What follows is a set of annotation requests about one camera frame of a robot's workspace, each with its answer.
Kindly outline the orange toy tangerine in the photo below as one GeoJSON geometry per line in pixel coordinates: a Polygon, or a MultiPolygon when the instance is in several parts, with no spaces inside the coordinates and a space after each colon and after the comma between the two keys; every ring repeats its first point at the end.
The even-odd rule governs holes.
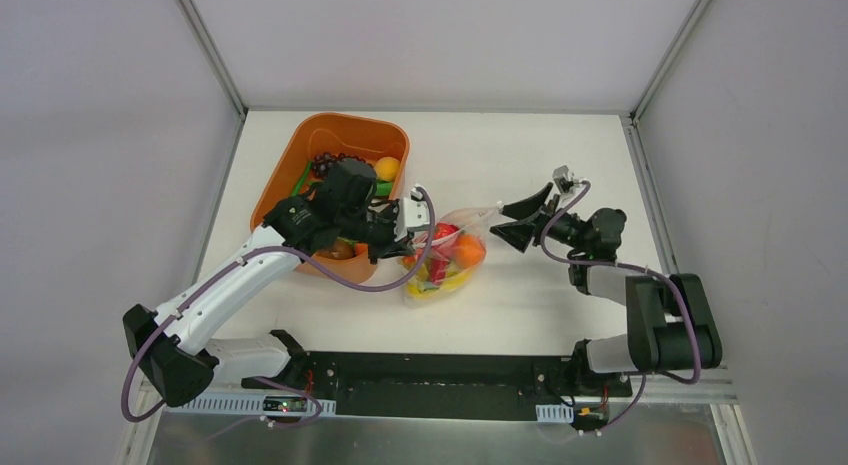
{"type": "Polygon", "coordinates": [[[461,269],[471,269],[479,265],[486,257],[483,241],[473,234],[461,234],[453,246],[453,261],[461,269]]]}

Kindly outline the clear zip top bag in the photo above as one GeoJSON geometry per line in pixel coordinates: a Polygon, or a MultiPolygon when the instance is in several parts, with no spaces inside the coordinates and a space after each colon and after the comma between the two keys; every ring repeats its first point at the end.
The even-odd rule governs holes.
{"type": "Polygon", "coordinates": [[[488,255],[486,236],[490,222],[501,211],[498,202],[488,207],[469,207],[443,215],[436,224],[431,249],[424,253],[425,233],[415,237],[415,254],[403,257],[399,264],[405,271],[419,258],[423,265],[402,286],[404,299],[424,303],[454,294],[475,276],[488,255]]]}

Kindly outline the red toy strawberry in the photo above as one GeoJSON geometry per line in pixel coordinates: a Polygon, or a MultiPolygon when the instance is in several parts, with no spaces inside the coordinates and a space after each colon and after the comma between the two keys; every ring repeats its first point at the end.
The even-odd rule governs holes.
{"type": "Polygon", "coordinates": [[[450,246],[460,234],[460,228],[454,224],[438,222],[433,234],[432,246],[450,246]]]}

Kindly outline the long red toy chili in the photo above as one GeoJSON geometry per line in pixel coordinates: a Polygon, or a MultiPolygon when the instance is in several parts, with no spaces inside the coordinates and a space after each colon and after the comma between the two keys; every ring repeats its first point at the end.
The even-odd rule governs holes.
{"type": "Polygon", "coordinates": [[[451,260],[440,254],[433,254],[428,259],[428,281],[440,286],[447,276],[451,260]]]}

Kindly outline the yellow banana bunch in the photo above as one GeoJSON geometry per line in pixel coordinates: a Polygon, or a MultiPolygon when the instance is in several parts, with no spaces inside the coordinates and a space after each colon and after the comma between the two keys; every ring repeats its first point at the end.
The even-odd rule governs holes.
{"type": "Polygon", "coordinates": [[[477,268],[462,269],[450,265],[443,270],[441,280],[435,282],[430,277],[428,269],[422,267],[401,289],[408,299],[437,299],[457,292],[466,286],[477,271],[477,268]]]}

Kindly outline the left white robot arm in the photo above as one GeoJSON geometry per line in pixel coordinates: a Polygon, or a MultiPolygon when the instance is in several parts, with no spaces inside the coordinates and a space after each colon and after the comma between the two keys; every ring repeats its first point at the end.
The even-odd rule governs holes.
{"type": "Polygon", "coordinates": [[[136,304],[126,311],[122,325],[132,362],[121,392],[125,417],[143,419],[129,409],[129,389],[138,372],[158,392],[159,404],[173,408],[216,382],[270,379],[281,389],[297,387],[305,363],[281,333],[248,339],[215,334],[260,291],[304,262],[358,291],[383,292],[404,284],[403,279],[380,286],[354,283],[315,258],[338,239],[365,244],[372,264],[413,255],[415,234],[434,229],[428,192],[417,185],[407,196],[378,201],[376,189],[377,176],[369,165],[343,159],[306,192],[279,200],[210,275],[154,309],[136,304]]]}

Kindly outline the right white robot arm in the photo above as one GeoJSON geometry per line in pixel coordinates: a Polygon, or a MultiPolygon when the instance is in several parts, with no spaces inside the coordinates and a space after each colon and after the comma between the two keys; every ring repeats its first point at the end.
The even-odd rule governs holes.
{"type": "Polygon", "coordinates": [[[703,370],[718,367],[723,345],[701,278],[619,261],[625,212],[605,207],[581,218],[562,204],[554,186],[502,206],[507,220],[490,232],[520,252],[541,248],[567,265],[578,292],[624,307],[625,333],[576,344],[577,361],[567,369],[572,389],[593,394],[613,373],[658,373],[693,384],[703,370]]]}

